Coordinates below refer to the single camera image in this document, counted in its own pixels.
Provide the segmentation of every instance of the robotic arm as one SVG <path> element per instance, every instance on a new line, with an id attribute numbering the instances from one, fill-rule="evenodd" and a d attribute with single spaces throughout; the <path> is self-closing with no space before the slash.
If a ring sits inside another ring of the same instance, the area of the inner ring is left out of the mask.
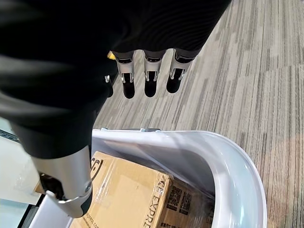
<path id="1" fill-rule="evenodd" d="M 81 217 L 91 204 L 91 133 L 111 95 L 108 75 L 118 67 L 132 98 L 134 51 L 143 50 L 152 97 L 162 57 L 174 48 L 167 90 L 177 92 L 229 2 L 0 0 L 0 116 L 68 215 Z"/>

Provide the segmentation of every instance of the qr code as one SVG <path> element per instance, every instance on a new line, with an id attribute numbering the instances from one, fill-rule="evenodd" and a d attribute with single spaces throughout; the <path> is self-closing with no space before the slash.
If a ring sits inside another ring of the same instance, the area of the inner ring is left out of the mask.
<path id="1" fill-rule="evenodd" d="M 179 205 L 181 199 L 182 190 L 173 186 L 172 191 L 169 196 L 167 208 L 172 209 L 174 211 L 177 210 L 177 206 Z"/>
<path id="2" fill-rule="evenodd" d="M 181 200 L 180 213 L 188 215 L 190 210 L 192 196 L 189 193 L 184 192 Z"/>

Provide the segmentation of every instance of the brown cardboard box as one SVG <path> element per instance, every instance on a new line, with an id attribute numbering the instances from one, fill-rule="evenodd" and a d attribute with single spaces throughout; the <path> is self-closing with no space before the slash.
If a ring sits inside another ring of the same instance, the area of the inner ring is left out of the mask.
<path id="1" fill-rule="evenodd" d="M 96 152 L 93 199 L 71 228 L 201 227 L 200 193 L 170 175 Z"/>

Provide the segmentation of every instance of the white plastic bin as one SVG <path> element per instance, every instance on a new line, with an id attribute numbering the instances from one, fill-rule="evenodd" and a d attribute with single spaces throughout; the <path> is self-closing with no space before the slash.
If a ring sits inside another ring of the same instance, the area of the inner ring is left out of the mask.
<path id="1" fill-rule="evenodd" d="M 204 131 L 93 130 L 92 152 L 102 151 L 164 169 L 215 196 L 212 228 L 266 228 L 260 176 L 230 139 Z"/>

